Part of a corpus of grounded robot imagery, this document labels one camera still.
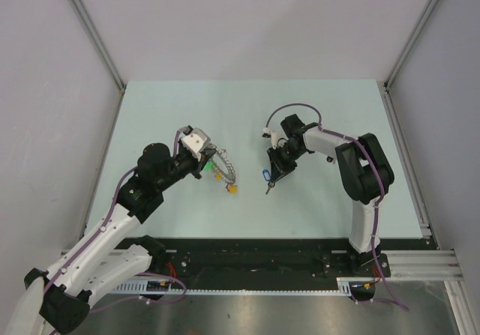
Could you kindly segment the blue tag key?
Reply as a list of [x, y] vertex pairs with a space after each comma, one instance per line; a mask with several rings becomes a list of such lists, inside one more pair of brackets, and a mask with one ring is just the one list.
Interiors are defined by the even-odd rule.
[[265, 182], [267, 183], [267, 191], [265, 192], [265, 194], [268, 195], [269, 192], [271, 191], [271, 189], [275, 186], [275, 183], [272, 182], [272, 176], [271, 176], [271, 173], [268, 169], [264, 169], [262, 171], [262, 176], [263, 176]]

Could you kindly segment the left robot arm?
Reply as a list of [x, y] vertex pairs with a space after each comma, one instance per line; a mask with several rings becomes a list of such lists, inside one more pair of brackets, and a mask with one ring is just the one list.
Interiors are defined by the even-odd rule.
[[159, 274], [166, 265], [164, 248], [146, 235], [116, 262], [106, 258], [133, 230], [139, 228], [164, 202], [164, 192], [188, 175], [201, 172], [217, 153], [209, 139], [190, 134], [178, 139], [173, 150], [163, 143], [146, 146], [135, 167], [120, 179], [108, 212], [97, 225], [46, 270], [32, 268], [25, 286], [43, 282], [36, 301], [38, 317], [53, 334], [70, 334], [92, 307], [125, 280], [147, 272]]

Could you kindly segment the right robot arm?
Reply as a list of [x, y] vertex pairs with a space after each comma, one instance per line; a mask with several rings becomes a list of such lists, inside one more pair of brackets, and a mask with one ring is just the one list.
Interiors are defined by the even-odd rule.
[[320, 153], [336, 163], [343, 188], [352, 200], [352, 226], [345, 262], [324, 261], [324, 265], [345, 267], [355, 276], [365, 275], [380, 255], [378, 235], [380, 203], [395, 181], [395, 174], [378, 138], [372, 133], [354, 138], [327, 130], [318, 123], [305, 124], [296, 115], [280, 125], [285, 138], [269, 127], [262, 136], [270, 139], [268, 189], [291, 174], [297, 159], [304, 154]]

